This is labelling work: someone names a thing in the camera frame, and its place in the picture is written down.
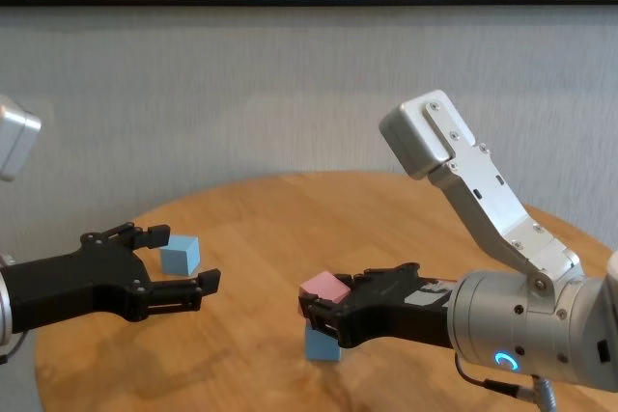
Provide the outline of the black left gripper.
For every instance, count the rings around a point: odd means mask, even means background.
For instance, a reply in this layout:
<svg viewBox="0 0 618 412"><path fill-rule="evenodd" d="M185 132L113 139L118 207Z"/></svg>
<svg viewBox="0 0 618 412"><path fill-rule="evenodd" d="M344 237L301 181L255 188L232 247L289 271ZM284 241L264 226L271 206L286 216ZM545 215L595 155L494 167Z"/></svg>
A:
<svg viewBox="0 0 618 412"><path fill-rule="evenodd" d="M202 300L218 292L219 269L196 277L151 282L133 253L167 246L171 229L143 229L132 222L80 236L79 250L4 268L14 334L104 312L130 322L149 316L197 312Z"/></svg>

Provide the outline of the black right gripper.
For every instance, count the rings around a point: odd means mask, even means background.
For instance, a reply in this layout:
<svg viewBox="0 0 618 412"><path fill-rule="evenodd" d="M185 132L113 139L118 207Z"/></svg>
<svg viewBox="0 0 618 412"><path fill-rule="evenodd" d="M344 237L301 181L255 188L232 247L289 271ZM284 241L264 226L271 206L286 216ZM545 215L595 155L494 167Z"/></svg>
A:
<svg viewBox="0 0 618 412"><path fill-rule="evenodd" d="M301 294L302 315L318 332L352 348L377 338L396 338L450 349L447 310L455 282L422 277L417 262L336 273L350 288L336 304L317 294Z"/></svg>

